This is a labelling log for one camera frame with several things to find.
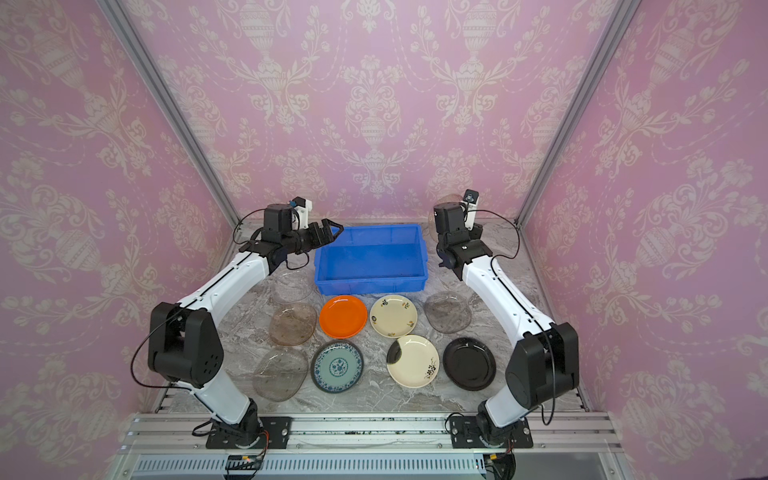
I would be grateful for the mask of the cream plate with black patch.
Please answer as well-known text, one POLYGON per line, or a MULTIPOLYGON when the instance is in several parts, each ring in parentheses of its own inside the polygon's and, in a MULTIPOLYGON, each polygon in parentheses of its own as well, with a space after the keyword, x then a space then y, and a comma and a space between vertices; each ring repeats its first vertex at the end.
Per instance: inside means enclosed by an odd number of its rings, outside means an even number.
POLYGON ((386 356, 387 370, 399 385, 417 389, 432 383, 440 369, 440 358, 434 344, 419 335, 396 339, 386 356))

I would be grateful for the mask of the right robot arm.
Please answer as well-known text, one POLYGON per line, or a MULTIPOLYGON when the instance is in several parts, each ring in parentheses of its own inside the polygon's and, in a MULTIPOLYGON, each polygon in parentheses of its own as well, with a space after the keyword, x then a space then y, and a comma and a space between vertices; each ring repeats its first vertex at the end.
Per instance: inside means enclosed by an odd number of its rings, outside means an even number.
POLYGON ((539 407, 580 384, 579 338, 569 323, 556 324, 508 278, 482 240, 482 226, 471 224, 465 202, 434 207, 440 265, 477 294, 507 335, 513 351, 506 386, 478 406, 476 422, 490 446, 506 443, 514 427, 539 407))

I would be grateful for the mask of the orange plastic plate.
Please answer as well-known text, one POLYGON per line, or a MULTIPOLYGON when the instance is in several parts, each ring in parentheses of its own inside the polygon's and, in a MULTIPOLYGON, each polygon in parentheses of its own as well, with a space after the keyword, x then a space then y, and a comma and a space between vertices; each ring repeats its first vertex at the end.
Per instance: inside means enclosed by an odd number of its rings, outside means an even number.
POLYGON ((318 323, 321 330, 334 339, 349 339, 360 333, 368 321, 368 310, 362 300, 342 295, 330 299, 322 308, 318 323))

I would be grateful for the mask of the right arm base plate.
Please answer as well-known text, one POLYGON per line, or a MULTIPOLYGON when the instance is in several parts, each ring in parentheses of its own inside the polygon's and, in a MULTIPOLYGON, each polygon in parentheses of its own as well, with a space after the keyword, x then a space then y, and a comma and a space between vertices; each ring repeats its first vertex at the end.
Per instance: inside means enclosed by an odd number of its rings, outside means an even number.
POLYGON ((451 415, 445 428, 455 449, 531 449, 534 442, 526 418, 505 427, 495 426, 485 416, 451 415))

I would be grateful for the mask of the grey transparent glass plate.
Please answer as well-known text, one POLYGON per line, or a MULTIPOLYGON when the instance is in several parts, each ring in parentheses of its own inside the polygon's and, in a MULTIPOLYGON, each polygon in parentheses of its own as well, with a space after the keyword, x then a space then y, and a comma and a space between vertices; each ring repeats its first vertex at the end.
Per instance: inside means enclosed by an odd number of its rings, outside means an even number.
POLYGON ((468 300, 453 292, 431 295, 424 303, 424 312, 432 328, 443 334, 458 333, 472 323, 468 300))

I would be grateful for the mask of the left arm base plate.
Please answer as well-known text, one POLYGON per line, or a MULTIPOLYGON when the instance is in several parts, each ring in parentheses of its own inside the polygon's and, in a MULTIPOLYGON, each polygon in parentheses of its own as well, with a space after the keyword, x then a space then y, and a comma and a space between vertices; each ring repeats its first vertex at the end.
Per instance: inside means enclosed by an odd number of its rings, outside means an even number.
POLYGON ((287 448, 292 423, 293 418, 287 416, 260 417, 254 426, 228 425, 213 420, 205 446, 209 450, 283 450, 287 448))

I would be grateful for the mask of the cream floral plate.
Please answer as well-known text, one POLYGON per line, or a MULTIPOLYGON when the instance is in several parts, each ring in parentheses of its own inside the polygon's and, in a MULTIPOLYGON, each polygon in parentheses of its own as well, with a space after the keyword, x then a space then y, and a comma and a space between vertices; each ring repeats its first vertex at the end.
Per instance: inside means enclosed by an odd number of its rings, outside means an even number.
POLYGON ((379 335, 400 338, 415 329, 418 310, 413 301, 402 295, 386 295, 372 305, 369 322, 379 335))

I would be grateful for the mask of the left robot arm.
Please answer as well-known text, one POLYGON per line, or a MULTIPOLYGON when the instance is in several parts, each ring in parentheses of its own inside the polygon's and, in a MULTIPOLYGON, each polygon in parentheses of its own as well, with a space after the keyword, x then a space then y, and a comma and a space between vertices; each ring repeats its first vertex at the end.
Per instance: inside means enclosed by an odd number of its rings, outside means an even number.
POLYGON ((337 240, 343 225, 330 219, 312 222, 311 210, 311 202, 301 197, 261 209, 261 227, 239 242, 229 264, 193 293, 174 303, 159 303, 150 315, 150 330, 142 343, 149 369, 170 387, 188 391, 210 413, 213 433, 239 448, 253 447, 268 435, 256 402, 223 367, 218 326, 289 256, 308 255, 337 240))

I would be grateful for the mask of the black round plate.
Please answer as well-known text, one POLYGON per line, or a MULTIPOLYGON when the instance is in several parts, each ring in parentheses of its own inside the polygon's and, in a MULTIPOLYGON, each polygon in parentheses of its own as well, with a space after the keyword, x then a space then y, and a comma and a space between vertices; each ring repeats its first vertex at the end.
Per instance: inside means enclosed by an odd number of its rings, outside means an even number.
POLYGON ((490 348, 469 337, 451 341, 443 351, 442 364, 448 378, 467 391, 484 390, 493 383, 497 371, 490 348))

